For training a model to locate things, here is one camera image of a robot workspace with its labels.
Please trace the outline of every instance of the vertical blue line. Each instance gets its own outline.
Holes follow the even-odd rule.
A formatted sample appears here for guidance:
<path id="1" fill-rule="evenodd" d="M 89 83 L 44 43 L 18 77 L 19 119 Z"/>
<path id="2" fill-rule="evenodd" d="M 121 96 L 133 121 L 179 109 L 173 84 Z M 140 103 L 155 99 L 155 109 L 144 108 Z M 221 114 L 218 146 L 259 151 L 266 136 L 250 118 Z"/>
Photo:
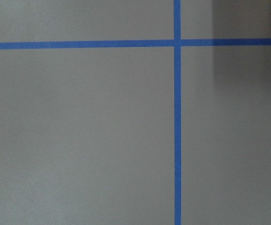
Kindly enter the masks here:
<path id="1" fill-rule="evenodd" d="M 181 225 L 181 2 L 174 0 L 175 225 Z"/>

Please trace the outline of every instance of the gray surface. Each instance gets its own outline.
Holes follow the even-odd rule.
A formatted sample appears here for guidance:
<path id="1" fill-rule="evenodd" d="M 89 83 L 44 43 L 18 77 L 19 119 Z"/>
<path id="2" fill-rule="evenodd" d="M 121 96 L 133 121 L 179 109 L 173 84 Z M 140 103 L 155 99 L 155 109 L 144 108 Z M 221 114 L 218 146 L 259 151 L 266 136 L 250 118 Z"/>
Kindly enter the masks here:
<path id="1" fill-rule="evenodd" d="M 182 38 L 271 38 L 271 0 L 182 0 Z"/>
<path id="2" fill-rule="evenodd" d="M 172 38 L 172 1 L 0 0 L 0 42 Z"/>
<path id="3" fill-rule="evenodd" d="M 0 51 L 0 225 L 174 222 L 173 48 Z"/>
<path id="4" fill-rule="evenodd" d="M 183 224 L 271 225 L 271 46 L 183 49 Z"/>

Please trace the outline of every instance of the blue stripe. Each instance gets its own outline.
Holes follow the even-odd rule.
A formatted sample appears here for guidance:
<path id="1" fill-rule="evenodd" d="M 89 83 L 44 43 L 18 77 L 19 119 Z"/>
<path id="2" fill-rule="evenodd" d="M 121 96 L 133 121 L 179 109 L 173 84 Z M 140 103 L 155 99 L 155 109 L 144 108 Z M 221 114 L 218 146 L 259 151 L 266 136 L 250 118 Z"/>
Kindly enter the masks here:
<path id="1" fill-rule="evenodd" d="M 174 0 L 175 225 L 181 225 L 181 3 Z"/>
<path id="2" fill-rule="evenodd" d="M 181 46 L 247 46 L 271 45 L 271 38 L 241 38 L 241 39 L 183 39 Z"/>
<path id="3" fill-rule="evenodd" d="M 173 40 L 115 40 L 115 41 L 51 41 L 51 42 L 6 42 L 0 49 L 45 49 L 45 48 L 115 48 L 115 47 L 167 47 Z"/>

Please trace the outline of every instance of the horizontal blue line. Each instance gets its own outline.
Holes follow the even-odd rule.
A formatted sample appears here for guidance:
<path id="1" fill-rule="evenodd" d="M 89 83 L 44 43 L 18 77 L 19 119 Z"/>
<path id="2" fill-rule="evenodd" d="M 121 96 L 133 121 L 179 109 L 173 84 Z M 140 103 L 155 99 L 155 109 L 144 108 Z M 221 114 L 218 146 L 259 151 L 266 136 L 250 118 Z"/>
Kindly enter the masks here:
<path id="1" fill-rule="evenodd" d="M 47 48 L 119 48 L 119 47 L 173 47 L 175 40 L 114 40 L 114 41 L 50 41 L 50 42 L 1 42 L 0 49 Z M 271 38 L 242 39 L 182 39 L 181 46 L 248 46 L 271 45 Z"/>
<path id="2" fill-rule="evenodd" d="M 167 47 L 173 40 L 2 42 L 0 49 Z"/>
<path id="3" fill-rule="evenodd" d="M 181 46 L 245 46 L 271 45 L 271 38 L 239 38 L 239 39 L 183 39 Z"/>

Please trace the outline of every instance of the blue line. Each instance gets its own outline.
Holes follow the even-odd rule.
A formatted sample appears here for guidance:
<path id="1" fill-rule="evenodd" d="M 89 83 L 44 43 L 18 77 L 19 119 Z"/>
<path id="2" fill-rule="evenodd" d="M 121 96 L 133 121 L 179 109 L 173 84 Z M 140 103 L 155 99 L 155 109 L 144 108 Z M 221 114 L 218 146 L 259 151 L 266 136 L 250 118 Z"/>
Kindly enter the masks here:
<path id="1" fill-rule="evenodd" d="M 181 46 L 248 46 L 248 45 L 271 45 L 271 38 L 181 40 Z"/>
<path id="2" fill-rule="evenodd" d="M 52 41 L 52 42 L 5 42 L 1 49 L 47 49 L 47 48 L 116 48 L 116 47 L 167 47 L 173 40 L 115 40 L 115 41 Z"/>
<path id="3" fill-rule="evenodd" d="M 181 225 L 181 2 L 174 0 L 175 225 Z"/>

